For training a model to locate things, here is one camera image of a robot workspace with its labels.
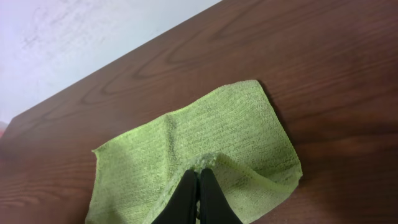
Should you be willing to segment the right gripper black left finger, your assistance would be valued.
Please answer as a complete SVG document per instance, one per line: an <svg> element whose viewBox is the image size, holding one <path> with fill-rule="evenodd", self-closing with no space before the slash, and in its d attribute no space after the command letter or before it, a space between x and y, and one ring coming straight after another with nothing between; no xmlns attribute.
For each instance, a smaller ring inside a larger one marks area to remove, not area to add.
<svg viewBox="0 0 398 224"><path fill-rule="evenodd" d="M186 170L169 202L152 224L194 224L197 215L197 175Z"/></svg>

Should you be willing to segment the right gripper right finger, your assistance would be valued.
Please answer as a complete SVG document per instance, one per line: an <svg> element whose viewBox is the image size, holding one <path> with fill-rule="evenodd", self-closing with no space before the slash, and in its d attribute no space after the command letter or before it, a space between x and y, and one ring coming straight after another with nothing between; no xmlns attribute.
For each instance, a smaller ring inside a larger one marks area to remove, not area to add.
<svg viewBox="0 0 398 224"><path fill-rule="evenodd" d="M200 223L242 224L229 206L211 169L200 174Z"/></svg>

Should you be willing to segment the light green microfiber cloth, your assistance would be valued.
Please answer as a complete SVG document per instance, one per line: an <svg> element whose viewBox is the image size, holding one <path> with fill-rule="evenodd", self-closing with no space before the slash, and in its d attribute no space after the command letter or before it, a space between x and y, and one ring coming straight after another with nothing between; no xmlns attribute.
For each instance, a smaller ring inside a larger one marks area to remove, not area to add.
<svg viewBox="0 0 398 224"><path fill-rule="evenodd" d="M251 223L286 200L302 167L257 80L221 86L95 150L87 223L150 223L186 170L211 169L233 212Z"/></svg>

